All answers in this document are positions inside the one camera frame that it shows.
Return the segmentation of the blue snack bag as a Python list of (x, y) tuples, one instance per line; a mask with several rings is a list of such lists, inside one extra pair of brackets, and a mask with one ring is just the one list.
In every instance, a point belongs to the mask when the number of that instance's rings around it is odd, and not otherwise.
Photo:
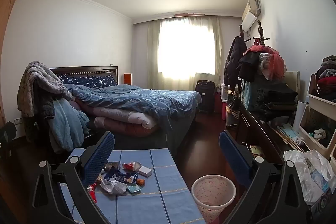
[(122, 173), (120, 170), (112, 168), (104, 176), (106, 180), (110, 178), (124, 184), (134, 184), (138, 179), (138, 172)]

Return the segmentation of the orange peel piece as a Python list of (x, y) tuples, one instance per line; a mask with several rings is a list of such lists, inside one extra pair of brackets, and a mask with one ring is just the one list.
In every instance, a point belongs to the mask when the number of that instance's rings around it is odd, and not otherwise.
[(138, 178), (138, 179), (136, 180), (136, 183), (137, 183), (137, 185), (139, 185), (139, 186), (143, 186), (143, 185), (145, 185), (145, 180), (144, 180), (144, 179), (141, 179), (141, 178)]

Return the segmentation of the small white box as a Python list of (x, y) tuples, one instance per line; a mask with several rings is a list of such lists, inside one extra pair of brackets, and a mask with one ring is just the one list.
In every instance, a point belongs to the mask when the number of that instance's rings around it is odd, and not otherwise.
[(138, 169), (138, 172), (139, 174), (145, 176), (145, 177), (149, 177), (151, 176), (152, 174), (152, 169), (151, 168), (148, 168), (146, 166), (141, 166), (139, 169)]

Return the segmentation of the red snack wrapper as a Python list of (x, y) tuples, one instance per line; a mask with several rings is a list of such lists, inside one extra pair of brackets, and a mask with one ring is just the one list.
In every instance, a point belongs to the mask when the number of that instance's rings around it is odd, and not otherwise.
[(93, 184), (87, 187), (87, 191), (90, 197), (92, 198), (92, 200), (94, 201), (94, 203), (97, 203), (96, 194), (95, 194), (96, 188), (97, 188), (97, 182), (94, 182)]

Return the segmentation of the silver white wrapper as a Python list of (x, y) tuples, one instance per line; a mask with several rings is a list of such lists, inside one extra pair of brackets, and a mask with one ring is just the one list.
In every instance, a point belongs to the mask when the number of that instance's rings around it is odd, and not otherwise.
[(108, 178), (102, 179), (100, 181), (100, 186), (108, 193), (108, 194), (124, 194), (127, 190), (126, 184), (119, 182), (115, 179)]

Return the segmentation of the teal wet wipes pack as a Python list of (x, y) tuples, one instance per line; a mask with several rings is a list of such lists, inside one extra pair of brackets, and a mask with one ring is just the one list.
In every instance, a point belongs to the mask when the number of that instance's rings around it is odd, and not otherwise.
[(137, 184), (127, 184), (127, 190), (133, 194), (133, 193), (138, 193), (141, 191), (141, 187), (138, 186)]

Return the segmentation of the pink speckled trash bin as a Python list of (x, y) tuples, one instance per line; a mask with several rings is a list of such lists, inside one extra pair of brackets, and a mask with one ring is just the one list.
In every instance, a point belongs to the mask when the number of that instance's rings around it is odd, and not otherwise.
[(191, 195), (205, 222), (214, 223), (222, 211), (234, 201), (236, 186), (224, 176), (209, 174), (193, 183)]

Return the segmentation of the white plastic bag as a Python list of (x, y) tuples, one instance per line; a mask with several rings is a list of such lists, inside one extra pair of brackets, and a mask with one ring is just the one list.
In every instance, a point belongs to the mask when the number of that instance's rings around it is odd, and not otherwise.
[(285, 161), (295, 165), (301, 184), (304, 201), (312, 206), (327, 191), (335, 191), (335, 174), (329, 161), (317, 150), (307, 152), (298, 150), (285, 151)]

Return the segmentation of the light blue fleece blanket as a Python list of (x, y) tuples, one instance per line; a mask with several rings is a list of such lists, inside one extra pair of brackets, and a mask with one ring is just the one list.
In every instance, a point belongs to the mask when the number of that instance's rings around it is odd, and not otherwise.
[(49, 126), (56, 143), (66, 151), (81, 147), (89, 134), (89, 118), (64, 98), (54, 100), (53, 104), (55, 116), (49, 120)]

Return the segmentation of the dark wooden dresser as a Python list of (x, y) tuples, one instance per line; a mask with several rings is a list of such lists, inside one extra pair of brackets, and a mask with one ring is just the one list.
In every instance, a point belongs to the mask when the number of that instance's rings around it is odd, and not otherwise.
[(243, 145), (246, 149), (250, 145), (260, 147), (266, 161), (272, 164), (283, 164), (285, 151), (297, 149), (306, 152), (309, 150), (306, 145), (302, 147), (296, 145), (278, 129), (261, 121), (257, 114), (246, 110), (241, 101), (238, 103), (240, 110), (238, 123), (228, 129), (236, 143)]

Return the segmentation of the red white crushed cup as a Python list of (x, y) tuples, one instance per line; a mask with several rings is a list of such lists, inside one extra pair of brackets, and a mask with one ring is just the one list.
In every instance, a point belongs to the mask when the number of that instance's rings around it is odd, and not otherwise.
[(138, 161), (133, 161), (129, 163), (122, 163), (122, 168), (125, 170), (138, 172), (138, 170), (142, 167), (142, 164)]

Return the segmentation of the white storage rack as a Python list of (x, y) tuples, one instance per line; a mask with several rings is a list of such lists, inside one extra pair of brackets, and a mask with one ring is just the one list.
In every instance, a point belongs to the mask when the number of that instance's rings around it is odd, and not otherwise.
[(305, 106), (299, 123), (299, 135), (308, 149), (315, 149), (335, 169), (335, 103), (314, 95), (318, 89), (316, 76), (310, 77)]

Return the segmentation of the pink and red folded quilt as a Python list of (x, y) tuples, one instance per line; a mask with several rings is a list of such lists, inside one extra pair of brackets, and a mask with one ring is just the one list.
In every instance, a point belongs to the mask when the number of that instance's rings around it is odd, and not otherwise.
[(91, 107), (76, 98), (75, 102), (86, 114), (94, 116), (96, 128), (121, 135), (144, 138), (159, 129), (158, 122), (145, 113), (130, 110)]

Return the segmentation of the bed with dark headboard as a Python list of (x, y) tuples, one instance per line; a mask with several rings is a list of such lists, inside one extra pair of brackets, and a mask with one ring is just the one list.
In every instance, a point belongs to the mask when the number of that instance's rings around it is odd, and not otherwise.
[(175, 155), (202, 101), (196, 91), (119, 84), (117, 66), (60, 67), (52, 71), (94, 126), (114, 133), (117, 149), (168, 148)]

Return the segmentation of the star patterned pillow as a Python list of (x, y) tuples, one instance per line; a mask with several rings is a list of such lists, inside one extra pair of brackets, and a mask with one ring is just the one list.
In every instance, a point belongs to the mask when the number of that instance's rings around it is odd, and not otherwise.
[(64, 84), (82, 85), (89, 88), (105, 88), (117, 85), (113, 76), (59, 76), (59, 78)]

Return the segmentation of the grey knitted blanket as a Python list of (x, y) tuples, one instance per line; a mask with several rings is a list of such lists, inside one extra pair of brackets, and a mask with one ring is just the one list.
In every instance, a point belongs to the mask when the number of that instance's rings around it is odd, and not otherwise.
[(30, 62), (21, 78), (17, 107), (23, 117), (55, 118), (54, 100), (71, 100), (72, 94), (51, 69), (39, 61)]

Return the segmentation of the pile of clothes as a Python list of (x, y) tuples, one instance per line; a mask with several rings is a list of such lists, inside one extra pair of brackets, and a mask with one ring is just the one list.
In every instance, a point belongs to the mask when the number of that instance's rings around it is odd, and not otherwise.
[(239, 60), (238, 74), (245, 109), (265, 122), (291, 116), (298, 93), (285, 83), (285, 73), (286, 65), (278, 51), (262, 45), (249, 47)]

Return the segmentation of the orange bedside cabinet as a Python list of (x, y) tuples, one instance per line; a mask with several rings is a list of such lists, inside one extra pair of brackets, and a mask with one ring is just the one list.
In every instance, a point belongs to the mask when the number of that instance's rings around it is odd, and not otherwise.
[(123, 82), (127, 85), (133, 85), (133, 74), (132, 73), (125, 73), (123, 75)]

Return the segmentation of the blue patterned duvet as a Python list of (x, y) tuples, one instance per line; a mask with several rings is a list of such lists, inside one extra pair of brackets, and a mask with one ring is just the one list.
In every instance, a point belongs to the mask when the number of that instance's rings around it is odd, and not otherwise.
[(187, 118), (202, 102), (196, 91), (142, 89), (127, 84), (105, 88), (66, 84), (66, 87), (75, 99), (88, 106), (145, 113), (166, 131), (172, 131), (173, 121)]

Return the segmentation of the black hanging jacket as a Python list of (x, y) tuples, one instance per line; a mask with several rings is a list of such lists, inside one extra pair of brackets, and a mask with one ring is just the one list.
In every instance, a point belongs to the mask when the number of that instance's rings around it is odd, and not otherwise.
[(235, 90), (238, 83), (239, 60), (243, 57), (243, 53), (246, 50), (247, 46), (244, 39), (240, 36), (236, 36), (232, 42), (224, 65), (224, 85), (229, 86), (231, 90)]

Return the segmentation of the black suitcase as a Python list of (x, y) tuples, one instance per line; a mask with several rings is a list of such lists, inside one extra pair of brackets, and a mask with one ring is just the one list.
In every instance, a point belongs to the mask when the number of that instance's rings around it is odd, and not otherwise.
[(208, 80), (198, 80), (195, 85), (195, 91), (201, 95), (202, 99), (199, 104), (199, 110), (205, 113), (214, 112), (215, 83)]

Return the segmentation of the wooden coat stand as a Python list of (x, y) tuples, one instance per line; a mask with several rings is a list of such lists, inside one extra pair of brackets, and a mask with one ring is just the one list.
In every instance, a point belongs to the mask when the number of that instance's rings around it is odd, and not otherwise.
[[(258, 39), (259, 40), (259, 45), (264, 46), (265, 41), (269, 40), (269, 38), (264, 38), (264, 30), (261, 26), (261, 21), (260, 20), (257, 21), (257, 24), (258, 24), (259, 38), (253, 38), (253, 39)], [(239, 35), (245, 42), (250, 41), (250, 39), (247, 39), (247, 40), (244, 39), (244, 31), (243, 31), (243, 26), (242, 25), (239, 26)]]

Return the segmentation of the pale window curtain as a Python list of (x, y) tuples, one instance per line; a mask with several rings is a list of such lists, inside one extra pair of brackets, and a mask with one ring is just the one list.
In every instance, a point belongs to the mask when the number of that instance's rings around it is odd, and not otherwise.
[(198, 80), (220, 83), (223, 40), (217, 16), (155, 20), (147, 33), (147, 86), (194, 90)]

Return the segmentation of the wall air conditioner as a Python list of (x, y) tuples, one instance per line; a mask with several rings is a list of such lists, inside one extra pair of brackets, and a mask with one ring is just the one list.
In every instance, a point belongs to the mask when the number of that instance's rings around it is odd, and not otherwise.
[(255, 20), (260, 15), (260, 12), (261, 5), (259, 0), (249, 0), (247, 2), (247, 5), (242, 15), (242, 30), (244, 32), (247, 32), (252, 27)]

